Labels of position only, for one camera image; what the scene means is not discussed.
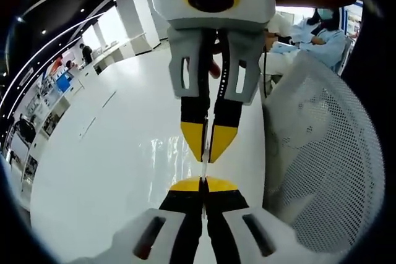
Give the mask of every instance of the black cable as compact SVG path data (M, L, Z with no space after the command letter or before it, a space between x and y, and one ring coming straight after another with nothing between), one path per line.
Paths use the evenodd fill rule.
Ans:
M265 66L267 65L267 45L264 45L264 66L262 68L262 75L264 76L264 97L267 97L267 90L265 89Z

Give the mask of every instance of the face mask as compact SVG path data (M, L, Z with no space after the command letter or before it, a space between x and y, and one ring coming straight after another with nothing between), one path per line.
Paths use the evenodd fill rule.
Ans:
M330 20L333 17L333 11L331 9L317 9L317 13L322 20Z

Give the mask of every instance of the person's hand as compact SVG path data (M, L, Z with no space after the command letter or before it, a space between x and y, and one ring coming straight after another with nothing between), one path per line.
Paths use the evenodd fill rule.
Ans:
M320 45L320 46L326 44L326 42L322 38L317 37L317 36L312 37L311 42L314 45Z

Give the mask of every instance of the white mesh basket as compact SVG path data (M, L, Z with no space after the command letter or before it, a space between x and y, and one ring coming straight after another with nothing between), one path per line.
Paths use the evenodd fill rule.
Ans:
M384 196L381 147L366 111L304 52L264 108L264 207L300 244L340 258L368 230Z

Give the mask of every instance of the floor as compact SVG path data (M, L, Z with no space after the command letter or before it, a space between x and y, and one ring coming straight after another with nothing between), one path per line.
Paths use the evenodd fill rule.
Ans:
M158 208L172 184L200 175L179 128L170 57L165 47L109 66L75 95L54 130L36 171L30 208L33 230L60 261L106 250L116 231ZM220 56L215 60L221 65ZM210 88L215 102L218 81L210 79ZM207 173L234 182L250 206L259 206L264 156L257 93L243 108L234 142ZM215 263L205 228L196 263Z
M169 49L169 41L168 39L165 40L161 40L161 44L159 46L157 46L154 51L160 51L163 49Z

